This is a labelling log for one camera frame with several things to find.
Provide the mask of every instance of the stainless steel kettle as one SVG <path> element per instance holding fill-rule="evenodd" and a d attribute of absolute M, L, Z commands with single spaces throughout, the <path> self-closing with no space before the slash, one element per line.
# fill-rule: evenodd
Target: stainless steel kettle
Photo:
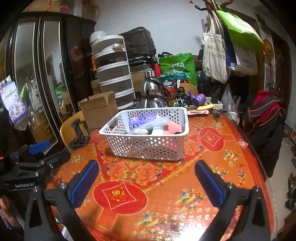
<path fill-rule="evenodd" d="M 143 98 L 140 103 L 140 108 L 160 108 L 167 107 L 168 104 L 161 98 Z"/>
<path fill-rule="evenodd" d="M 147 70 L 145 72 L 145 80 L 141 85 L 141 95 L 151 95 L 150 90 L 154 90 L 158 93 L 163 91 L 163 84 L 159 79 L 155 78 L 154 70 Z"/>

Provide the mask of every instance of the metal screw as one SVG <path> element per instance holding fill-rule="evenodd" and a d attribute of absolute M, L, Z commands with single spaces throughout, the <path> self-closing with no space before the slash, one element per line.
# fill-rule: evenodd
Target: metal screw
<path fill-rule="evenodd" d="M 38 192 L 40 190 L 40 187 L 39 186 L 35 186 L 35 187 L 33 187 L 33 191 L 34 192 Z"/>
<path fill-rule="evenodd" d="M 61 183 L 61 184 L 59 185 L 59 187 L 60 187 L 61 189 L 66 189 L 66 188 L 68 187 L 68 183 Z"/>
<path fill-rule="evenodd" d="M 229 189 L 232 189 L 235 187 L 235 185 L 232 182 L 226 183 L 226 185 Z"/>

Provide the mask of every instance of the purple tissue package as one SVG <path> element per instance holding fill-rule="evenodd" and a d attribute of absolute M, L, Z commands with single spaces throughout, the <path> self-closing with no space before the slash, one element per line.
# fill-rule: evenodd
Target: purple tissue package
<path fill-rule="evenodd" d="M 140 128 L 142 125 L 155 120 L 157 114 L 145 114 L 141 116 L 131 117 L 128 121 L 130 129 Z"/>

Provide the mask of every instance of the orange floral tablecloth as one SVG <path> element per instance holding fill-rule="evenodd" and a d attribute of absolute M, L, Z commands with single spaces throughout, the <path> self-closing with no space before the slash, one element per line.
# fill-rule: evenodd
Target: orange floral tablecloth
<path fill-rule="evenodd" d="M 218 212 L 194 174 L 195 162 L 203 159 L 225 182 L 263 189 L 273 230 L 272 206 L 258 161 L 234 122 L 224 117 L 189 117 L 183 158 L 171 162 L 114 156 L 95 130 L 89 145 L 71 155 L 48 188 L 69 182 L 89 160 L 96 160 L 100 173 L 76 209 L 96 240 L 198 240 Z M 230 237 L 240 212 L 237 207 L 222 240 Z"/>

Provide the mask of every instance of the white plastic basket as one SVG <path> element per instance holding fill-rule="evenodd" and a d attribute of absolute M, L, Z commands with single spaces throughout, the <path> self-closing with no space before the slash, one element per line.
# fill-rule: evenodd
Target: white plastic basket
<path fill-rule="evenodd" d="M 180 124 L 184 132 L 162 136 L 123 134 L 130 131 L 128 125 L 130 117 L 152 113 L 169 117 L 170 120 Z M 187 110 L 183 107 L 167 107 L 122 110 L 100 129 L 99 134 L 106 137 L 116 156 L 175 161 L 183 156 L 184 139 L 188 132 Z"/>

